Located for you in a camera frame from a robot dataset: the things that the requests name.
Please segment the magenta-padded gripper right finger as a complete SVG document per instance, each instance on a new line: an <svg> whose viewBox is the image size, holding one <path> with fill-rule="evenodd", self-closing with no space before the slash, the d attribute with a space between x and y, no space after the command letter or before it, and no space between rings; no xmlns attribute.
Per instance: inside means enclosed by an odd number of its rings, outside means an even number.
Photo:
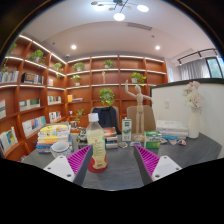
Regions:
<svg viewBox="0 0 224 224"><path fill-rule="evenodd" d="M181 170L181 167L167 155L158 156L138 145L134 148L134 156L144 185Z"/></svg>

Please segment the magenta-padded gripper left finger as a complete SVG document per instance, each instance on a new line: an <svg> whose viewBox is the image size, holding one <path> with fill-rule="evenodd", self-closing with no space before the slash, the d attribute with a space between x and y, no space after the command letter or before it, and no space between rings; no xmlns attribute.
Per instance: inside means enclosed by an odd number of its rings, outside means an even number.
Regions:
<svg viewBox="0 0 224 224"><path fill-rule="evenodd" d="M93 155L93 148L88 145L69 156L58 156L44 170L81 186Z"/></svg>

